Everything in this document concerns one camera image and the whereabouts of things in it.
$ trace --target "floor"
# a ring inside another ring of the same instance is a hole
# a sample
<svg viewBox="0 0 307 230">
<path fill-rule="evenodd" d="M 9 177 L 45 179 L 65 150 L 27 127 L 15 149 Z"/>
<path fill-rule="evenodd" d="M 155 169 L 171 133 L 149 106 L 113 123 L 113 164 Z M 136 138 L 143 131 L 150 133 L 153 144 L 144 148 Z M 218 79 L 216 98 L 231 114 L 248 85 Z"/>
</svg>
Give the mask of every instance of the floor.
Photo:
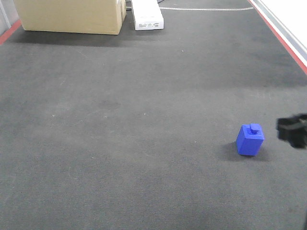
<svg viewBox="0 0 307 230">
<path fill-rule="evenodd" d="M 2 230 L 303 228 L 307 154 L 275 122 L 307 111 L 307 76 L 255 10 L 163 16 L 0 46 Z M 234 143 L 249 123 L 266 137 L 253 158 Z"/>
</svg>

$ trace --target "white box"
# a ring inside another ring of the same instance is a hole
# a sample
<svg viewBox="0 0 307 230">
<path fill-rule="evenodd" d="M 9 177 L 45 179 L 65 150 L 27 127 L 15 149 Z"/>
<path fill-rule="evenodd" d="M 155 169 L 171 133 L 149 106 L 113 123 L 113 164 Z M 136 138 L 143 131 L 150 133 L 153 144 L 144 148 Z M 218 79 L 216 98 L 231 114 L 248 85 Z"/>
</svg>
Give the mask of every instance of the white box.
<svg viewBox="0 0 307 230">
<path fill-rule="evenodd" d="M 164 18 L 157 0 L 131 0 L 135 30 L 164 28 Z"/>
</svg>

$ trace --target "cable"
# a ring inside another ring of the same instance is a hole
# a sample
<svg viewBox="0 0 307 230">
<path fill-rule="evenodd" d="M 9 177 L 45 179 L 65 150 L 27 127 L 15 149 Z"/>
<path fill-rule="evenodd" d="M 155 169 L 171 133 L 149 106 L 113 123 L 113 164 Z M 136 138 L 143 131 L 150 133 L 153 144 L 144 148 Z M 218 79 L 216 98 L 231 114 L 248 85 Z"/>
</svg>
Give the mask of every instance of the cable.
<svg viewBox="0 0 307 230">
<path fill-rule="evenodd" d="M 160 7 L 162 10 L 173 10 L 173 11 L 248 11 L 254 9 L 254 7 L 246 8 L 229 8 L 229 9 L 218 9 L 218 8 L 174 8 L 174 7 Z"/>
</svg>

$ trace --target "knob on blue block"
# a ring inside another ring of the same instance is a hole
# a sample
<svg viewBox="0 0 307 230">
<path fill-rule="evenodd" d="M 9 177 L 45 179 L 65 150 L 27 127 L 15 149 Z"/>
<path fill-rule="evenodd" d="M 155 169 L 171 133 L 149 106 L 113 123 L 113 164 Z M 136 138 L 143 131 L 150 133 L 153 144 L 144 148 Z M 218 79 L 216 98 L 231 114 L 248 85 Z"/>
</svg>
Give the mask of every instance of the knob on blue block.
<svg viewBox="0 0 307 230">
<path fill-rule="evenodd" d="M 240 155 L 256 156 L 263 141 L 264 134 L 261 125 L 242 125 L 236 139 L 238 153 Z"/>
</svg>

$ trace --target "white wall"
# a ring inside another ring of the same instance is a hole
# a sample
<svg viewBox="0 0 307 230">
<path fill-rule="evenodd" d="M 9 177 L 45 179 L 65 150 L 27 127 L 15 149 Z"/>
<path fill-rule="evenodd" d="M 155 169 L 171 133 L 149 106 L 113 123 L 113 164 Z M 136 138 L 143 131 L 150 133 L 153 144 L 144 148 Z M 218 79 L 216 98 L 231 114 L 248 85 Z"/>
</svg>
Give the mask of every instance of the white wall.
<svg viewBox="0 0 307 230">
<path fill-rule="evenodd" d="M 307 47 L 307 0 L 262 0 L 262 2 Z"/>
<path fill-rule="evenodd" d="M 0 35 L 18 20 L 13 0 L 0 0 Z"/>
</svg>

